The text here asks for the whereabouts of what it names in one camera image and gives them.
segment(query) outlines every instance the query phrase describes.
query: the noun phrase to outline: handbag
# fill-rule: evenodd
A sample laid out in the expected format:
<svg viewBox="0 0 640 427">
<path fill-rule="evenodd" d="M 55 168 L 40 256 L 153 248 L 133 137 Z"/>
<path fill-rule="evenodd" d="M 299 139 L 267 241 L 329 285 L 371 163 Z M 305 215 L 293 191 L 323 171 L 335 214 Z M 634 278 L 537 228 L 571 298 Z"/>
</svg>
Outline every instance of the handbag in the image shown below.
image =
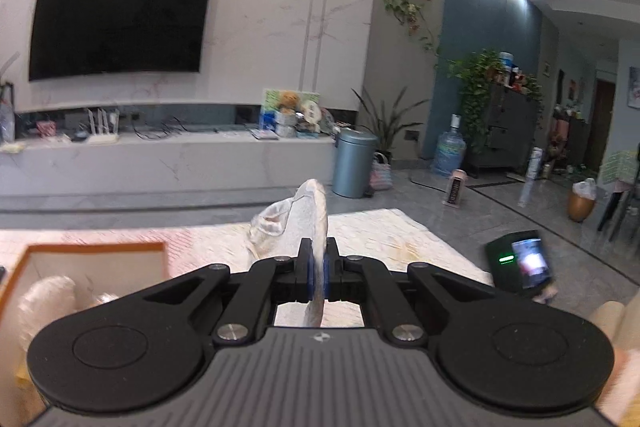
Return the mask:
<svg viewBox="0 0 640 427">
<path fill-rule="evenodd" d="M 378 161 L 378 156 L 382 158 L 382 163 Z M 393 187 L 393 182 L 391 181 L 391 165 L 389 165 L 386 156 L 379 152 L 374 154 L 369 185 L 371 185 L 373 190 L 389 190 Z"/>
</svg>

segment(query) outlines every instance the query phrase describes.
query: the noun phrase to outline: blue wall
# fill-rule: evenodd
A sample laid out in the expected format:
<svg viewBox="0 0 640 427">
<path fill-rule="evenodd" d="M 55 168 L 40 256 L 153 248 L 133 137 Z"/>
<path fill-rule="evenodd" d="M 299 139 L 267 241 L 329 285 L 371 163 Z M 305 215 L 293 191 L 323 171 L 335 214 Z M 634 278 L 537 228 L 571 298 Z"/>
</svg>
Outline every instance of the blue wall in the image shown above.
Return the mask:
<svg viewBox="0 0 640 427">
<path fill-rule="evenodd" d="M 457 78 L 447 78 L 447 61 L 484 48 L 513 54 L 526 73 L 537 74 L 542 13 L 528 0 L 444 0 L 440 68 L 433 87 L 431 112 L 422 156 L 433 158 L 438 136 L 458 111 Z"/>
</svg>

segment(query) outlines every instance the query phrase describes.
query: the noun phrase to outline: wall-mounted television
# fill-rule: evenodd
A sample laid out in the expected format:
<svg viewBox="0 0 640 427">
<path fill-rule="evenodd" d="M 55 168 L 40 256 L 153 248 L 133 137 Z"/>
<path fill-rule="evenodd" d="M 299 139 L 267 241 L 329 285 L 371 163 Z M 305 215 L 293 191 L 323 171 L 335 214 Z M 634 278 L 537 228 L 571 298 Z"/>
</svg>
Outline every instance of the wall-mounted television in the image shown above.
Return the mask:
<svg viewBox="0 0 640 427">
<path fill-rule="evenodd" d="M 200 70 L 209 0 L 37 0 L 29 80 Z"/>
</svg>

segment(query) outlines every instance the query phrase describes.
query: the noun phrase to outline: marble tv bench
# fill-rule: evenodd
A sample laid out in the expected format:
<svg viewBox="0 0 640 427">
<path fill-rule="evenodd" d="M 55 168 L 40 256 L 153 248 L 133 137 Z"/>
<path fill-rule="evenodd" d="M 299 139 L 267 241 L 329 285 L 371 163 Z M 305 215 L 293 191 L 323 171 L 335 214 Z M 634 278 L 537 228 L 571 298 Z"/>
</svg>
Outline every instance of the marble tv bench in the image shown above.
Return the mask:
<svg viewBox="0 0 640 427">
<path fill-rule="evenodd" d="M 333 139 L 257 140 L 248 131 L 183 133 L 160 140 L 122 134 L 108 145 L 24 140 L 0 153 L 0 196 L 141 194 L 330 185 Z"/>
</svg>

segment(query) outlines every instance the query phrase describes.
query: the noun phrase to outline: gray ridged panel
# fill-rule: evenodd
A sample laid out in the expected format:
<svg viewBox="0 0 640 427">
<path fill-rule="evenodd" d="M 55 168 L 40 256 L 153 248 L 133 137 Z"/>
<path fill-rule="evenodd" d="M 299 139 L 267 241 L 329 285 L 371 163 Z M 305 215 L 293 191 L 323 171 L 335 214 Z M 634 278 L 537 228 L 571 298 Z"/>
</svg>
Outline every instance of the gray ridged panel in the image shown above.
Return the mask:
<svg viewBox="0 0 640 427">
<path fill-rule="evenodd" d="M 323 342 L 318 333 L 329 334 Z M 153 409 L 81 417 L 50 409 L 34 427 L 605 427 L 593 409 L 519 419 L 465 400 L 417 349 L 374 330 L 270 328 L 248 347 L 220 351 L 196 385 Z"/>
</svg>

